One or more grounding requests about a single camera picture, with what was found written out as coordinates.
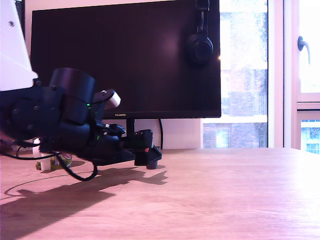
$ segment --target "robotic arm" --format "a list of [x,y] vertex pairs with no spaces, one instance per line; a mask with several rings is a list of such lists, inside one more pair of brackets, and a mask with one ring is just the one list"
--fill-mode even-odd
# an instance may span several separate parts
[[0,34],[0,128],[17,144],[37,137],[41,152],[70,153],[95,169],[131,160],[148,166],[161,159],[151,130],[124,137],[122,126],[102,123],[104,111],[121,102],[113,89],[94,93],[95,80],[72,68],[56,69],[49,86],[41,86],[13,0],[1,1]]

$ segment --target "black headphones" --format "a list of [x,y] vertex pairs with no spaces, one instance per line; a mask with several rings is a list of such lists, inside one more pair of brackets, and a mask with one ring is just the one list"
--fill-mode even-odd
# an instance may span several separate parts
[[186,43],[189,60],[196,65],[207,64],[214,52],[208,38],[208,12],[210,0],[196,0],[196,33]]

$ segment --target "black cable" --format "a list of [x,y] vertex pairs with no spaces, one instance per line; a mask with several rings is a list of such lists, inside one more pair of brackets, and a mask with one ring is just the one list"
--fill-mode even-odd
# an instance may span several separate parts
[[32,160],[41,160],[41,159],[48,159],[48,158],[52,158],[55,157],[56,155],[60,155],[61,153],[55,153],[52,155],[48,155],[48,156],[41,156],[41,157],[21,157],[21,156],[13,156],[11,154],[5,153],[0,151],[0,155],[4,155],[6,157],[10,157],[13,159],[19,159],[19,160],[28,160],[28,161],[32,161]]
[[164,149],[164,128],[162,126],[162,120],[159,118],[160,131],[161,131],[161,147],[160,149]]
[[72,177],[74,177],[77,180],[84,181],[84,182],[85,181],[89,181],[89,180],[93,179],[95,176],[97,176],[97,174],[98,174],[97,165],[95,165],[94,163],[92,163],[93,164],[93,172],[92,172],[92,174],[90,176],[84,178],[84,177],[81,177],[81,176],[75,174],[69,167],[67,167],[65,161],[63,161],[61,159],[59,154],[56,155],[56,158],[59,160],[59,163],[60,163],[61,167],[63,167],[63,169],[66,170],[66,172],[68,174],[70,174]]
[[15,156],[16,157],[19,157],[19,151],[20,151],[20,149],[22,149],[22,148],[26,148],[26,147],[24,147],[24,146],[20,146],[19,148],[18,148],[18,150],[16,151],[16,153],[15,153]]
[[81,177],[77,174],[75,174],[72,170],[70,170],[70,168],[67,167],[66,163],[61,159],[60,154],[61,153],[53,153],[52,155],[48,155],[48,156],[42,156],[42,157],[20,157],[20,156],[13,156],[11,154],[5,153],[5,152],[0,152],[1,155],[13,158],[13,159],[19,159],[19,160],[41,160],[41,159],[47,159],[47,158],[51,158],[51,157],[56,157],[61,165],[61,167],[66,170],[66,172],[68,174],[70,174],[72,177],[74,177],[77,180],[80,181],[89,181],[91,179],[93,179],[95,176],[97,176],[98,174],[98,168],[95,164],[93,164],[93,173],[89,176],[89,177]]

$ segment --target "computer monitor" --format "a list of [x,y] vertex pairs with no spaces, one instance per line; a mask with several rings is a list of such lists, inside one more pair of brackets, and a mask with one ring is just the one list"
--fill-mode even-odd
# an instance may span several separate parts
[[106,110],[105,119],[217,118],[219,1],[210,1],[207,30],[213,53],[201,66],[186,54],[198,14],[196,0],[35,10],[31,65],[44,86],[54,69],[67,67],[90,74],[96,92],[114,89],[121,103]]

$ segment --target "wooden desk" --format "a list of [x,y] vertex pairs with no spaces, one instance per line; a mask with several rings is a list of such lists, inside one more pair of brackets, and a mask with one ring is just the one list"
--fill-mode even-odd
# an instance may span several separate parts
[[120,163],[89,182],[0,164],[2,240],[320,239],[320,157],[295,149],[166,150],[159,169]]

